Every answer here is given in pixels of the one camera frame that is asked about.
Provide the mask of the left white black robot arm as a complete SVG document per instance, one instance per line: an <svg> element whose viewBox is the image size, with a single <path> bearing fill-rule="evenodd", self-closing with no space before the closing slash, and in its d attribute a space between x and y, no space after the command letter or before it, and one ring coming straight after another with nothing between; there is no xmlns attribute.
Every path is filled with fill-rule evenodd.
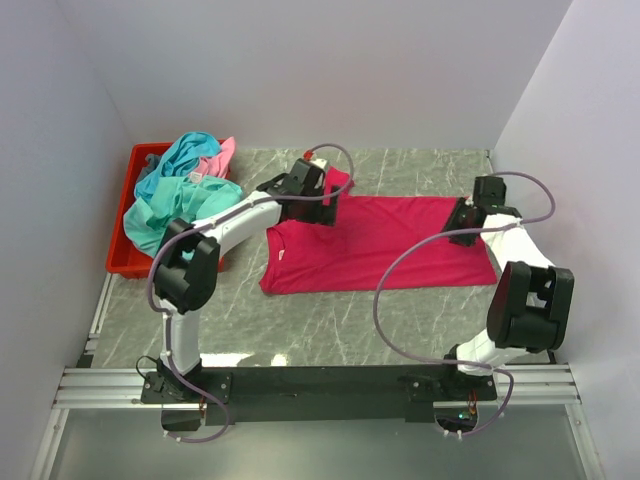
<svg viewBox="0 0 640 480"><path fill-rule="evenodd" d="M156 372L172 400L224 403L210 387L198 345L200 310L215 291L220 258L286 220L334 225L338 197L348 188L347 184L330 190L306 186L282 174L219 214L195 223L170 224L152 262L146 294L150 308L162 316L163 344Z"/></svg>

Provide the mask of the magenta t shirt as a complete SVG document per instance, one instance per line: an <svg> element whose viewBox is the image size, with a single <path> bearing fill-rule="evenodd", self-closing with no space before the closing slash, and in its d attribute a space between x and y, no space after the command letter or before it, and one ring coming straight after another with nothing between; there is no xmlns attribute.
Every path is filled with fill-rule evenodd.
<svg viewBox="0 0 640 480"><path fill-rule="evenodd" d="M492 285L497 277L482 241L438 239L384 272L406 250L439 233L453 197L354 196L343 192L334 225L297 221L266 232L268 263L259 285L271 295Z"/></svg>

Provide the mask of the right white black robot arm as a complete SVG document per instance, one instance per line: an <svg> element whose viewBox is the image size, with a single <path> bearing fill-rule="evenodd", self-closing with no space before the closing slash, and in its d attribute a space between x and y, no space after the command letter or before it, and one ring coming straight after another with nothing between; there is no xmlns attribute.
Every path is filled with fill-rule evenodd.
<svg viewBox="0 0 640 480"><path fill-rule="evenodd" d="M479 363L501 367L527 353L558 349L564 339L575 279L573 273L547 259L526 229L515 222L516 209L480 206L461 197L443 230L464 247L480 241L493 253L502 271L487 313L486 328L448 355L465 363L439 374L439 387L449 401L471 399L475 393L494 396L490 372Z"/></svg>

